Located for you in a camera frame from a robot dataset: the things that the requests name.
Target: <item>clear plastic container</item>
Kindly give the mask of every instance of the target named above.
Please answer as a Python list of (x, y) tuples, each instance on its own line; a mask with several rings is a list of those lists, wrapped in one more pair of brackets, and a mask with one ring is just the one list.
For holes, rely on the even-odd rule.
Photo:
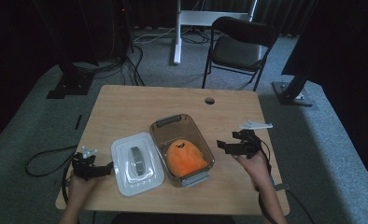
[[(207, 171), (213, 167), (214, 157), (189, 115), (181, 114), (159, 119), (151, 125), (149, 132), (158, 149), (163, 169), (175, 187), (189, 187), (208, 179)], [(178, 139), (185, 139), (196, 145), (207, 166), (182, 177), (174, 176), (167, 166), (166, 152), (170, 145)]]

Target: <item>metal base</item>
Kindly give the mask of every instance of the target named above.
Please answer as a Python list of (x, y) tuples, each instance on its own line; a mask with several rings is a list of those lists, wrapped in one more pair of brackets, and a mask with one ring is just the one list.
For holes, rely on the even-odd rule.
[(318, 109), (315, 102), (309, 99), (309, 96), (307, 95), (305, 90), (302, 90), (295, 99), (291, 100), (290, 98), (287, 98), (283, 93), (289, 85), (289, 82), (272, 83), (272, 86), (275, 89), (275, 93), (281, 105), (301, 105), (307, 108)]
[(75, 85), (66, 85), (65, 75), (62, 76), (54, 91), (48, 93), (47, 99), (64, 99), (66, 95), (86, 95), (91, 87), (95, 73), (80, 72), (80, 79)]

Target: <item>human arm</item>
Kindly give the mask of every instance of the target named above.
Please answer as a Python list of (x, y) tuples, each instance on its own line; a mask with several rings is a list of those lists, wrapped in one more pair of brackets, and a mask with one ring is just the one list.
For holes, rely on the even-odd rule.
[(60, 224), (78, 223), (78, 216), (82, 206), (101, 178), (102, 177), (97, 177), (85, 181), (75, 175), (71, 177), (70, 188), (68, 190), (68, 202), (64, 209)]
[[(263, 156), (262, 152), (257, 152), (257, 154), (249, 160), (237, 155), (233, 155), (233, 158), (245, 168), (245, 171), (253, 180), (254, 185), (259, 189), (262, 203), (269, 216), (276, 223), (287, 223), (269, 176), (266, 158)], [(269, 223), (269, 221), (265, 218), (264, 223)]]

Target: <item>gray carpet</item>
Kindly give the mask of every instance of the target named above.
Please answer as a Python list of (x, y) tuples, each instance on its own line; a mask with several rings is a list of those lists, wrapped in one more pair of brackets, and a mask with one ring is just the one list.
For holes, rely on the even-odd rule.
[[(144, 33), (160, 31), (146, 30)], [(201, 40), (198, 36), (187, 38)], [(280, 37), (265, 67), (257, 93), (260, 96), (277, 163), (285, 183), (301, 200), (316, 223), (368, 223), (368, 173), (320, 86), (308, 82), (304, 90), (317, 107), (281, 105), (271, 83), (291, 81), (281, 76), (296, 38)], [(147, 86), (200, 88), (207, 45), (183, 43), (181, 64), (173, 65), (172, 38), (136, 44), (144, 52), (139, 74)], [(129, 53), (134, 63), (140, 51)], [(79, 63), (79, 66), (92, 68)], [(248, 78), (214, 70), (209, 89), (251, 91)], [(115, 71), (98, 73), (86, 96), (47, 100), (62, 73), (52, 67), (41, 77), (20, 110), (0, 135), (0, 223), (58, 223), (62, 211), (54, 203), (63, 169), (45, 177), (31, 177), (24, 165), (37, 152), (78, 143), (97, 94), (105, 84), (132, 85), (128, 63)], [(78, 124), (78, 116), (83, 119)], [(32, 164), (34, 172), (47, 172), (72, 150), (50, 154)], [(288, 195), (290, 223), (310, 223), (301, 206)], [(95, 223), (109, 223), (115, 213), (98, 212)], [(260, 217), (234, 217), (237, 223), (261, 223)], [(92, 223), (84, 211), (81, 223)]]

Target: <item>small round object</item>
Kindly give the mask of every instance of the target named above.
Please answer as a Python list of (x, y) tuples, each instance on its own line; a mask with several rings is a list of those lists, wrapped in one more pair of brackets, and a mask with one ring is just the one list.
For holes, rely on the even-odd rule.
[(213, 98), (211, 98), (211, 97), (206, 97), (206, 98), (205, 98), (205, 103), (206, 103), (207, 105), (213, 105), (215, 102), (216, 102), (216, 101), (215, 101)]

